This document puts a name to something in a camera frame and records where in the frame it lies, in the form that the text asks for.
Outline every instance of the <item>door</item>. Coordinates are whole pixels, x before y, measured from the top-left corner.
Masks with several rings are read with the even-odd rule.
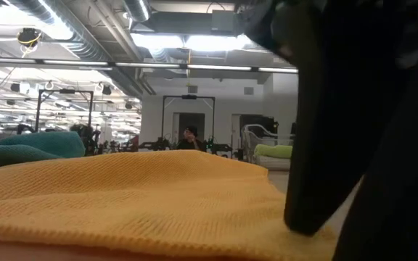
[[[180,113],[179,121],[179,139],[183,139],[183,132],[188,126],[197,128],[197,139],[204,141],[204,113]]]

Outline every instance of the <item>person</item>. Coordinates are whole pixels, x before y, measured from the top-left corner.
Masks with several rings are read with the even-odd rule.
[[[202,142],[197,137],[197,128],[194,126],[188,126],[183,132],[184,139],[180,140],[177,145],[177,149],[197,149],[205,152],[205,148]]]

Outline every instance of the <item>floor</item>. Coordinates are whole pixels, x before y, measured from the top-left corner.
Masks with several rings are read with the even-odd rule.
[[[276,188],[284,193],[287,192],[288,187],[288,172],[282,171],[270,171],[269,180],[276,186]],[[357,187],[350,193],[346,201],[341,205],[337,212],[327,221],[327,225],[331,226],[332,229],[339,234],[345,221],[346,215],[354,196],[356,195]]]

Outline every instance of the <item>yellow towel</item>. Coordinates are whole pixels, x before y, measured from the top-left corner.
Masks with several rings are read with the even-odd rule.
[[[267,170],[196,151],[0,167],[0,241],[174,257],[331,260],[336,238],[283,223]]]

